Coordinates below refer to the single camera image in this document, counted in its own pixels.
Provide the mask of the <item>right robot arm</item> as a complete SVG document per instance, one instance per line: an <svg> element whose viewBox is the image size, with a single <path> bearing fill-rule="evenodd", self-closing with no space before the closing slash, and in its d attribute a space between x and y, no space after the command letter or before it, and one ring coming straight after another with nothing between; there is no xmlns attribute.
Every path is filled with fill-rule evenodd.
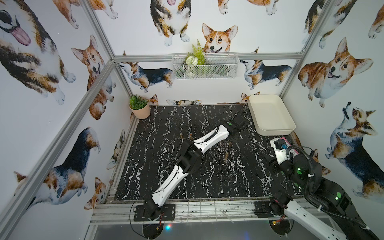
<svg viewBox="0 0 384 240"><path fill-rule="evenodd" d="M303 209L290 195L273 195L268 210L275 217L289 217L323 240L376 240L378 237L358 214L349 195L337 183L323 177L323 166L298 146L273 145L275 156L262 154L270 167L300 189L306 201L331 217L340 231Z"/></svg>

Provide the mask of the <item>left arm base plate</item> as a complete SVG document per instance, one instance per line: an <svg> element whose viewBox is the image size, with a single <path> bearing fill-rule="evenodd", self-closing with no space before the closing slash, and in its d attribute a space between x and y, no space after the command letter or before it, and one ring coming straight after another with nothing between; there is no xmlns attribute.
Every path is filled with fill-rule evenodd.
<svg viewBox="0 0 384 240"><path fill-rule="evenodd" d="M134 222L148 222L148 221L173 221L176 214L175 204L165 204L162 207L155 208L154 211L146 209L144 205L135 207Z"/></svg>

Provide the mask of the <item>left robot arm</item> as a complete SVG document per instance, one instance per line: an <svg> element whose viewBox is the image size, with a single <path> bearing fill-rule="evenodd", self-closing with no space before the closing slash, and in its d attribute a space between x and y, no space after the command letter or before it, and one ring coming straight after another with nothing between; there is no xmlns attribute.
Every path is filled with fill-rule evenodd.
<svg viewBox="0 0 384 240"><path fill-rule="evenodd" d="M219 121L218 125L203 137L194 141L184 140L177 154L176 164L170 175L147 199L144 200L145 213L154 221L163 214L163 206L180 182L194 173L201 165L203 155L219 142L233 138L245 130L249 120L244 117L244 110L232 117Z"/></svg>

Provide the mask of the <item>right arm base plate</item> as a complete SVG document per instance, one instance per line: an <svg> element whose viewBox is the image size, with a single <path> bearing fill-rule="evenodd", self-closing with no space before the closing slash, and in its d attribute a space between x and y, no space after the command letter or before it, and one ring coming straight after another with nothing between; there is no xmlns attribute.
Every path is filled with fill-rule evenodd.
<svg viewBox="0 0 384 240"><path fill-rule="evenodd" d="M284 211L288 208L287 205L282 205L276 201L256 201L254 202L254 214L258 218L280 218L284 215Z"/></svg>

